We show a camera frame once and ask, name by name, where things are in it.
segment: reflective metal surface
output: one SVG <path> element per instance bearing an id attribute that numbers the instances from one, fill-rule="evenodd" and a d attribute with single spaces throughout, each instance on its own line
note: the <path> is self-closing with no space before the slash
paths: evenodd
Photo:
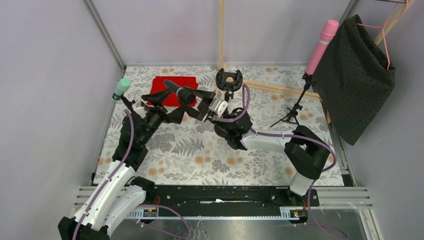
<path id="1" fill-rule="evenodd" d="M 361 218 L 354 209 L 313 210 L 320 223 L 343 229 L 350 240 L 366 240 Z M 333 239 L 317 226 L 288 226 L 288 221 L 278 220 L 189 220 L 190 240 L 330 240 Z M 187 231 L 180 220 L 155 220 L 158 228 L 185 235 Z M 140 227 L 134 220 L 124 220 L 113 233 L 111 240 L 177 240 L 154 229 Z"/>

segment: gray wall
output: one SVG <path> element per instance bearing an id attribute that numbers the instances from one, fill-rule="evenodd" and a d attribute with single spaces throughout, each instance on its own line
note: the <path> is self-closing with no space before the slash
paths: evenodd
<path id="1" fill-rule="evenodd" d="M 362 0 L 355 13 L 365 24 L 381 25 L 392 7 Z M 423 12 L 424 1 L 415 1 L 387 35 L 396 86 L 359 141 L 347 148 L 356 179 L 368 188 L 384 240 L 423 239 Z"/>
<path id="2" fill-rule="evenodd" d="M 217 64 L 219 0 L 94 0 L 128 65 Z M 304 64 L 349 0 L 225 0 L 224 60 Z"/>
<path id="3" fill-rule="evenodd" d="M 81 0 L 0 3 L 0 239 L 60 239 L 120 70 Z"/>

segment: floral tablecloth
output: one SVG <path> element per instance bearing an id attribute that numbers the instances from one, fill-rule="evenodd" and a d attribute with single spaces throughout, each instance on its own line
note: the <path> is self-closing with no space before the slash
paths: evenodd
<path id="1" fill-rule="evenodd" d="M 226 71 L 241 70 L 243 78 L 289 88 L 302 89 L 304 66 L 229 66 Z M 217 67 L 211 66 L 129 66 L 125 76 L 131 80 L 126 92 L 130 100 L 141 100 L 148 94 L 156 76 L 195 76 L 199 89 L 215 91 Z M 253 127 L 267 130 L 287 113 L 298 99 L 295 96 L 251 89 L 248 113 Z M 242 91 L 235 92 L 230 110 L 242 106 Z M 321 103 L 304 98 L 298 120 L 333 147 Z M 118 145 L 125 106 L 119 101 L 114 109 L 100 154 L 93 183 L 98 184 L 112 161 Z M 292 131 L 295 125 L 279 123 L 273 130 Z M 266 150 L 234 150 L 214 132 L 210 122 L 201 122 L 185 115 L 180 125 L 162 124 L 147 145 L 147 157 L 137 171 L 156 184 L 169 185 L 279 185 L 290 184 L 296 173 L 285 154 Z M 330 156 L 327 166 L 333 162 Z M 342 186 L 336 166 L 323 173 L 315 183 L 319 186 Z"/>

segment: white wall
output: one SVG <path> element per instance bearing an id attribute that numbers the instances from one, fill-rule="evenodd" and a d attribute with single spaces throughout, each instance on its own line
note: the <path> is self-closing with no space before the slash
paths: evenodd
<path id="1" fill-rule="evenodd" d="M 219 0 L 94 0 L 127 65 L 217 64 Z M 225 0 L 224 60 L 304 64 L 349 0 Z"/>
<path id="2" fill-rule="evenodd" d="M 60 239 L 120 69 L 81 0 L 0 2 L 0 239 Z"/>
<path id="3" fill-rule="evenodd" d="M 355 13 L 365 24 L 381 25 L 393 6 L 362 0 Z M 424 1 L 415 1 L 387 35 L 396 86 L 355 146 L 347 147 L 356 180 L 369 191 L 384 240 L 423 238 L 423 12 Z"/>

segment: black fabric bag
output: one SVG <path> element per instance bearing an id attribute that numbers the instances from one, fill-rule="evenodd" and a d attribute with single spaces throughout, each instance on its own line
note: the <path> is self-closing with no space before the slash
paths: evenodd
<path id="1" fill-rule="evenodd" d="M 395 87 L 395 68 L 358 15 L 346 19 L 313 74 L 337 132 L 354 145 Z"/>

